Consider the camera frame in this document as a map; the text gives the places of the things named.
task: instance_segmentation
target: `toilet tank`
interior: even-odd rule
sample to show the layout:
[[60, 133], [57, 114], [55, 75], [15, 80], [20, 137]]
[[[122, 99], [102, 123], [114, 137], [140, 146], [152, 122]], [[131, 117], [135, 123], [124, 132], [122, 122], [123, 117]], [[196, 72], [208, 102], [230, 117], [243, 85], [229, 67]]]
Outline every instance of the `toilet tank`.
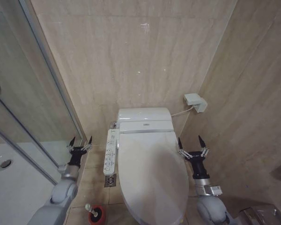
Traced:
[[167, 108], [134, 108], [118, 111], [120, 133], [173, 131], [172, 117]]

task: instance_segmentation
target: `white toilet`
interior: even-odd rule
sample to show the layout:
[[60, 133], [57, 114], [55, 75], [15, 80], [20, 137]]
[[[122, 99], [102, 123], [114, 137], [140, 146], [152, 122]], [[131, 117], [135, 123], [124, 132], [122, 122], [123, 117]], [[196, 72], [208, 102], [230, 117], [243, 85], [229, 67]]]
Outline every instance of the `white toilet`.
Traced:
[[118, 176], [125, 204], [142, 225], [180, 224], [188, 176], [167, 108], [120, 109]]

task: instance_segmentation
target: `floor drain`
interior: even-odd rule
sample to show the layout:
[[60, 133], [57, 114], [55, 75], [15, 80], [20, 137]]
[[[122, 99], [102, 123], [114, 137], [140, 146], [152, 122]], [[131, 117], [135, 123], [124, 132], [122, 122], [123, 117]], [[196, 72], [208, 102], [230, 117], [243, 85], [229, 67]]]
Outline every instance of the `floor drain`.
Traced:
[[117, 174], [111, 176], [105, 176], [105, 184], [104, 187], [114, 187], [117, 185]]
[[8, 168], [12, 164], [12, 162], [13, 161], [11, 159], [5, 160], [4, 162], [2, 162], [0, 164], [0, 170], [4, 170], [4, 169]]

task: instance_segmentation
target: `toilet lid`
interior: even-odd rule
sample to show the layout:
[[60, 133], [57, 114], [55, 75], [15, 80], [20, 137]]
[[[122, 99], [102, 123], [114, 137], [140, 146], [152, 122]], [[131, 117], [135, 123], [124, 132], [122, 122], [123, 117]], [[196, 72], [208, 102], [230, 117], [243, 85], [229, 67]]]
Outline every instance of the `toilet lid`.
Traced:
[[118, 175], [125, 203], [140, 224], [180, 223], [188, 176], [174, 132], [120, 134]]

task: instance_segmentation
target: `glass shower door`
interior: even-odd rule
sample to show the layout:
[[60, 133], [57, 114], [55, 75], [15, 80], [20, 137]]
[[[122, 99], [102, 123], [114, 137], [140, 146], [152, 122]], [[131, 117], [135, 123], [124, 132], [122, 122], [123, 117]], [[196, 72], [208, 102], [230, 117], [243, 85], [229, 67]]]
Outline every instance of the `glass shower door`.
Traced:
[[24, 225], [60, 180], [81, 131], [18, 1], [0, 1], [0, 225]]
[[[18, 1], [0, 5], [0, 103], [56, 165], [69, 161], [68, 142], [81, 137]], [[0, 114], [0, 129], [31, 149]]]

